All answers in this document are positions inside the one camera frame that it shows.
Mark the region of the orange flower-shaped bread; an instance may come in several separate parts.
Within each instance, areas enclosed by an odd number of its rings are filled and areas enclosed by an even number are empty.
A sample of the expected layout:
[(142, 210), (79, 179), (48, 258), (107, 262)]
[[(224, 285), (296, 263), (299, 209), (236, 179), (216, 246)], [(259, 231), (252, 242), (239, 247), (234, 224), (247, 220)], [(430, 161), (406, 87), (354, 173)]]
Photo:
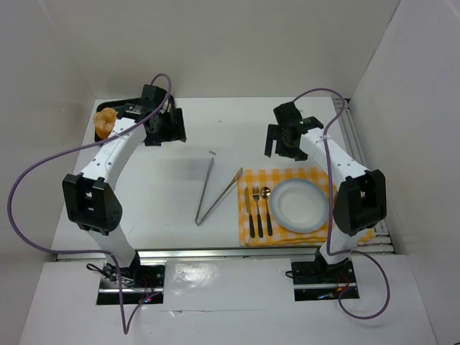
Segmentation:
[(96, 134), (99, 138), (107, 139), (109, 137), (117, 120), (117, 114), (118, 111), (109, 107), (96, 112), (93, 117), (93, 123), (95, 125)]

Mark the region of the metal tongs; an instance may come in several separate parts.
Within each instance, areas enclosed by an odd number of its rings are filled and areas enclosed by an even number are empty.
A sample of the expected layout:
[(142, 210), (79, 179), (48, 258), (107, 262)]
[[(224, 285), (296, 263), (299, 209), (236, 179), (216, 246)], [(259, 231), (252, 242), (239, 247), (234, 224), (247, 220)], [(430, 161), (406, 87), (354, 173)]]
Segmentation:
[(196, 226), (201, 226), (215, 211), (216, 207), (236, 186), (243, 171), (241, 167), (228, 172), (216, 166), (214, 157), (209, 160), (194, 218)]

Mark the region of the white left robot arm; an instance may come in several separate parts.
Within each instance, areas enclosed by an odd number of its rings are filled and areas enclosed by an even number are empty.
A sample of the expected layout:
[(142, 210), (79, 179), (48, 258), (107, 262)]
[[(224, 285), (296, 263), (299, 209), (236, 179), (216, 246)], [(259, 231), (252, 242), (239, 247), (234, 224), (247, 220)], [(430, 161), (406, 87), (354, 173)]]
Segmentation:
[(121, 229), (122, 206), (115, 196), (117, 180), (129, 158), (140, 144), (159, 146), (163, 142), (186, 141), (183, 113), (170, 97), (158, 114), (149, 98), (106, 102), (103, 109), (115, 116), (110, 142), (77, 175), (63, 179), (68, 218), (87, 232), (105, 251), (107, 277), (121, 275), (134, 280), (139, 274), (140, 258)]

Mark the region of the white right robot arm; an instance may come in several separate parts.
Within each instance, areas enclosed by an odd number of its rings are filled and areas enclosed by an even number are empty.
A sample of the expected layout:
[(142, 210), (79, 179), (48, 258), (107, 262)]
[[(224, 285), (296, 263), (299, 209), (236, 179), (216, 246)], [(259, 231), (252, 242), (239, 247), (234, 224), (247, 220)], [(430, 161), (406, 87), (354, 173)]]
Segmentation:
[(359, 164), (324, 133), (317, 118), (281, 116), (276, 121), (268, 126), (265, 154), (271, 156), (275, 143), (275, 153), (281, 157), (311, 158), (337, 189), (329, 207), (335, 226), (316, 251), (310, 270), (319, 282), (330, 282), (344, 269), (359, 240), (387, 215), (385, 176)]

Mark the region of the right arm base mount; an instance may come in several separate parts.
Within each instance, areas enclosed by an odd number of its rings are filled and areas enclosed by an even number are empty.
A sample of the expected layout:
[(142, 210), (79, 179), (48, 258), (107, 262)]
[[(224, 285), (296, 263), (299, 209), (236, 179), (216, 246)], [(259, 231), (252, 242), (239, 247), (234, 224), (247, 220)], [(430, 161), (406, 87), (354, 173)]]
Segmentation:
[(320, 273), (314, 262), (291, 262), (285, 276), (293, 282), (294, 299), (300, 301), (359, 299), (357, 279), (351, 260), (340, 267)]

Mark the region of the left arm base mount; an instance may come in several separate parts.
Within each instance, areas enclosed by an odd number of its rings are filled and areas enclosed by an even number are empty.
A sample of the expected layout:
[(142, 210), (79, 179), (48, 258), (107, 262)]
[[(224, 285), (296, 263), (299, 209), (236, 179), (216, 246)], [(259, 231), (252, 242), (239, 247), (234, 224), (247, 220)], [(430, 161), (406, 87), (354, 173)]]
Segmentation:
[[(97, 305), (118, 305), (119, 284), (115, 267), (105, 264), (102, 268), (88, 263), (86, 268), (101, 275)], [(136, 277), (121, 278), (124, 304), (162, 304), (165, 284), (165, 265), (141, 265)]]

